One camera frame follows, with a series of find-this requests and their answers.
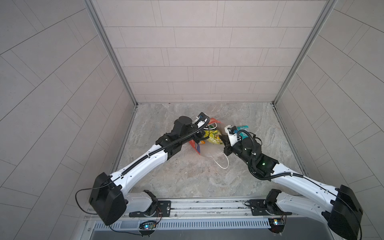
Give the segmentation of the yellow green snack packet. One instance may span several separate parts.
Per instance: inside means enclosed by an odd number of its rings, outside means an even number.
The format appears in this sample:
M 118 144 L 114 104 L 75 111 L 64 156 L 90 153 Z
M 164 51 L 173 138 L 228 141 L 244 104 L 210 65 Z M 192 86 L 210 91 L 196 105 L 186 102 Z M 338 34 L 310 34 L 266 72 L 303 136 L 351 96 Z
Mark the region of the yellow green snack packet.
M 220 139 L 221 132 L 219 130 L 205 130 L 205 135 L 203 141 L 208 141 L 211 144 L 223 145 L 223 142 Z

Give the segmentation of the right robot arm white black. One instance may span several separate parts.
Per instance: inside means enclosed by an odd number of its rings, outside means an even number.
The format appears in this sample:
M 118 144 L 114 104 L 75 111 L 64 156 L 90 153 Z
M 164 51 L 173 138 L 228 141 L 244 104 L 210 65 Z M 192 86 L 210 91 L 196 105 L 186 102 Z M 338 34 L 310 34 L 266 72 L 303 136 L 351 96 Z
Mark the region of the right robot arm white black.
M 326 185 L 289 169 L 262 153 L 260 138 L 247 131 L 243 133 L 247 138 L 243 139 L 238 133 L 220 137 L 224 143 L 224 154 L 239 157 L 256 179 L 272 181 L 301 194 L 300 197 L 292 197 L 282 191 L 271 190 L 265 200 L 270 214 L 277 211 L 297 213 L 327 224 L 343 239 L 362 239 L 364 211 L 352 189 L 345 185 L 338 188 Z

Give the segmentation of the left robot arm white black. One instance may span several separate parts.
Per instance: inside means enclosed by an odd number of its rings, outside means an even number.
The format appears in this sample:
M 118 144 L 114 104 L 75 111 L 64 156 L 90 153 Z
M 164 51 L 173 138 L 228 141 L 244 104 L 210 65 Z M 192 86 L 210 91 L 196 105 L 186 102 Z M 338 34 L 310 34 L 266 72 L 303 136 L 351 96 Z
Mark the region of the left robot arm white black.
M 210 118 L 201 113 L 197 120 L 181 116 L 174 122 L 169 133 L 161 136 L 155 144 L 138 159 L 124 168 L 107 175 L 99 174 L 91 188 L 89 204 L 106 226 L 115 223 L 125 213 L 152 214 L 157 198 L 149 191 L 131 193 L 133 186 L 157 166 L 165 163 L 189 141 L 199 143 Z

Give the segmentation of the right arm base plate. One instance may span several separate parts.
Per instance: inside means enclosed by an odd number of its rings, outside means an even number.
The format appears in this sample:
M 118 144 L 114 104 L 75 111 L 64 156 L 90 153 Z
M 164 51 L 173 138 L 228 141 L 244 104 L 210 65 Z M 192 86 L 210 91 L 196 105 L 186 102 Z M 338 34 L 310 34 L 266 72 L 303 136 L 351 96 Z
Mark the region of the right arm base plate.
M 248 200 L 245 203 L 245 206 L 251 209 L 253 216 L 290 216 L 291 212 L 282 211 L 276 203 L 267 201 L 264 199 L 261 200 Z

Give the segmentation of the teal snack packet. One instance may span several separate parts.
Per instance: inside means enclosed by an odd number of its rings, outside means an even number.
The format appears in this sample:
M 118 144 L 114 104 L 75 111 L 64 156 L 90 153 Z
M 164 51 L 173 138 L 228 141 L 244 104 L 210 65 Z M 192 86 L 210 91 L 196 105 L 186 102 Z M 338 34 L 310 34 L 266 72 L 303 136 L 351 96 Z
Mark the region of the teal snack packet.
M 248 136 L 246 133 L 244 133 L 244 132 L 239 133 L 239 131 L 241 131 L 241 130 L 248 132 L 249 127 L 248 127 L 248 126 L 238 126 L 238 127 L 237 127 L 237 130 L 236 130 L 235 132 L 236 132 L 236 134 L 237 134 L 237 140 L 238 140 L 238 141 L 243 140 L 243 139 L 249 137 L 249 136 Z

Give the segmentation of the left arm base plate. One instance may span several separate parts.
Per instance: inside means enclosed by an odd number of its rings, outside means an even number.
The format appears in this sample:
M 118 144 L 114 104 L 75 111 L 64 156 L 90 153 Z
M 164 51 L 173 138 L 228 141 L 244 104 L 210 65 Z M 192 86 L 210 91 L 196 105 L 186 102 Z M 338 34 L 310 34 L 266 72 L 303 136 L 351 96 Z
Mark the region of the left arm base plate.
M 152 203 L 145 212 L 129 213 L 130 218 L 154 218 L 154 217 L 169 217 L 171 211 L 171 201 L 157 201 Z

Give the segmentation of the red paper gift bag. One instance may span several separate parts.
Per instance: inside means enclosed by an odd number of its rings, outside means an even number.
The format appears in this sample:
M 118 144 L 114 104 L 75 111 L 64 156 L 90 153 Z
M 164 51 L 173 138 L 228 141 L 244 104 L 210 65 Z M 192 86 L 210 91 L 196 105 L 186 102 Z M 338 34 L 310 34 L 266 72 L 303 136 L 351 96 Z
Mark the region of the red paper gift bag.
M 213 160 L 220 168 L 226 170 L 229 167 L 229 159 L 224 154 L 225 144 L 220 137 L 226 136 L 224 124 L 214 118 L 211 118 L 210 123 L 204 128 L 205 135 L 203 140 L 198 144 L 191 140 L 189 144 L 192 148 L 206 159 Z

